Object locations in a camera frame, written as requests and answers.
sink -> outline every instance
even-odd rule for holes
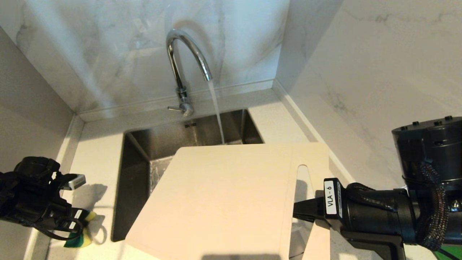
[[[246,109],[220,114],[226,144],[263,143]],[[216,115],[127,132],[117,183],[111,240],[124,240],[176,151],[221,145]]]

cutting board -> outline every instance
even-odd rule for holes
[[[322,143],[181,148],[126,243],[161,260],[288,259],[300,165],[322,190],[329,177]],[[313,231],[307,248],[329,259],[328,229]]]

countertop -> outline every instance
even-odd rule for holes
[[[308,142],[272,89],[219,98],[218,104],[220,111],[247,108],[265,143]],[[196,102],[194,107],[194,117],[214,113],[211,100]],[[63,198],[74,207],[92,209],[98,215],[90,226],[93,243],[85,248],[73,249],[64,248],[62,241],[52,240],[48,260],[156,259],[126,245],[124,241],[110,240],[123,134],[128,130],[181,120],[184,120],[181,113],[160,109],[84,125],[70,172],[85,174],[87,184],[73,192],[64,192]],[[432,255],[425,250],[406,247],[407,257],[434,259],[429,258]],[[353,248],[337,232],[331,231],[331,259],[380,258],[374,252]]]

water stream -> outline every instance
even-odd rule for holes
[[[225,144],[225,136],[223,135],[223,127],[221,126],[220,110],[218,109],[217,95],[215,95],[215,88],[213,87],[213,81],[208,82],[208,89],[210,89],[210,94],[212,94],[213,106],[215,107],[215,112],[217,113],[218,126],[220,127],[221,134],[221,143]]]

vla-6 label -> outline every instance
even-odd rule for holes
[[[335,202],[334,181],[324,182],[324,201],[326,202],[326,213],[329,215],[337,214],[337,204]]]

